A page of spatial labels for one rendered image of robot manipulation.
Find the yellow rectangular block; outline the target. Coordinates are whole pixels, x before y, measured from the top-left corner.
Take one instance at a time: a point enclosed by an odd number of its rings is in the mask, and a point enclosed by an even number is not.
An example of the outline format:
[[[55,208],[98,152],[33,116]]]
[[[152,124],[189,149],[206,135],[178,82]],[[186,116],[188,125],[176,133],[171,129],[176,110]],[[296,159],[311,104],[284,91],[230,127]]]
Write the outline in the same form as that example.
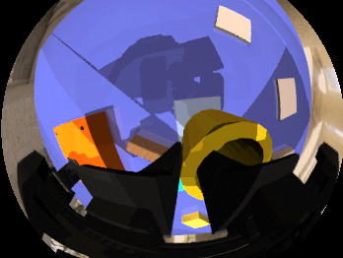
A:
[[[210,221],[208,220],[210,220],[210,218],[203,216],[203,214],[199,212],[188,214],[188,216],[182,216],[182,223],[194,228],[209,225]]]

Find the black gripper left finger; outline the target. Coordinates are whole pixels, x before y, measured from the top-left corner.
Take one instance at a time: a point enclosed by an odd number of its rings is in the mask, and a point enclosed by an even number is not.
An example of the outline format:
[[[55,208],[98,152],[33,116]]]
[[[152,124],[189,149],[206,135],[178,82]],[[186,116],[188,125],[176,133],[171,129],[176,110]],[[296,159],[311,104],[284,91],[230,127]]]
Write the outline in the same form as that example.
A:
[[[178,200],[180,158],[182,146],[176,141],[162,157],[137,172],[80,164],[77,173],[92,197],[152,210],[164,237],[171,239]]]

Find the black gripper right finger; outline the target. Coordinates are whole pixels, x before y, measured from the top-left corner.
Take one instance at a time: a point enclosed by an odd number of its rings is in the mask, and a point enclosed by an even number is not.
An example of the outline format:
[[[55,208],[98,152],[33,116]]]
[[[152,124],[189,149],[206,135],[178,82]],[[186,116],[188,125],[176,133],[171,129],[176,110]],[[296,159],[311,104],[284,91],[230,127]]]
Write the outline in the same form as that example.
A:
[[[236,219],[256,189],[294,172],[298,163],[299,153],[295,153],[275,161],[244,165],[212,150],[196,169],[212,235],[228,232],[225,227]]]

